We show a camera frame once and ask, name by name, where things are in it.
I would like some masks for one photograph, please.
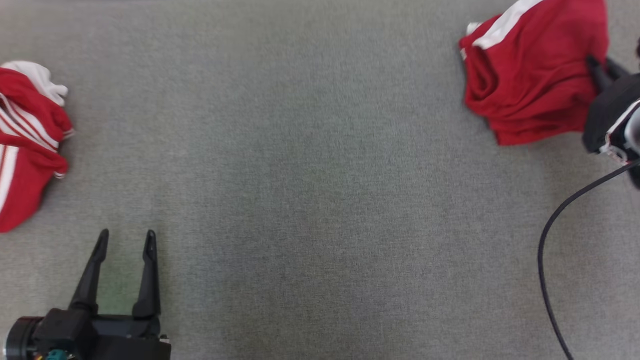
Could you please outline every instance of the red cloth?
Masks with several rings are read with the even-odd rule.
[[[499,145],[582,131],[596,96],[585,59],[604,63],[604,0],[519,0],[460,40],[466,105]]]
[[[29,218],[51,177],[67,172],[58,146],[72,130],[64,110],[27,76],[0,68],[0,232]]]

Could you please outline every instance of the gray fabric surface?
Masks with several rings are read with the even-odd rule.
[[[159,237],[173,359],[561,359],[536,249],[616,168],[578,134],[498,148],[456,44],[511,0],[0,0],[2,61],[70,88],[70,172],[0,235],[0,332],[68,304],[103,227],[101,311]],[[640,5],[609,5],[636,69]],[[549,238],[579,359],[640,357],[640,196],[621,177]]]

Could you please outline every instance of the black cable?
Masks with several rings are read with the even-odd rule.
[[[564,338],[562,337],[562,334],[560,333],[560,328],[558,327],[558,324],[556,322],[556,317],[554,316],[554,311],[551,310],[551,303],[549,302],[549,294],[547,292],[547,282],[545,281],[545,269],[544,269],[544,265],[543,265],[543,261],[542,260],[543,260],[544,253],[545,253],[545,240],[547,239],[547,234],[549,232],[549,229],[551,228],[551,225],[553,225],[554,221],[556,221],[556,218],[575,199],[578,199],[580,196],[583,196],[588,191],[593,190],[593,188],[606,183],[607,181],[613,179],[614,177],[616,177],[616,176],[626,172],[627,170],[631,169],[632,167],[635,167],[635,166],[638,166],[638,165],[640,165],[640,159],[635,160],[635,161],[633,161],[633,162],[631,162],[631,163],[629,163],[629,164],[617,169],[616,171],[601,177],[600,179],[598,179],[598,180],[592,182],[591,184],[583,187],[577,193],[574,193],[573,195],[571,195],[568,199],[566,199],[556,209],[556,211],[553,213],[553,215],[551,215],[551,217],[547,221],[547,224],[545,225],[545,229],[542,230],[542,235],[540,236],[540,244],[538,245],[538,275],[540,276],[540,287],[542,288],[542,297],[545,299],[545,306],[547,307],[547,314],[549,315],[549,320],[551,320],[551,325],[554,327],[554,332],[556,333],[556,337],[558,338],[558,341],[560,342],[560,346],[562,346],[562,350],[564,351],[564,354],[566,355],[566,358],[569,359],[569,360],[573,360],[573,356],[571,355],[571,352],[569,351],[569,348],[566,346],[566,343],[564,342]]]

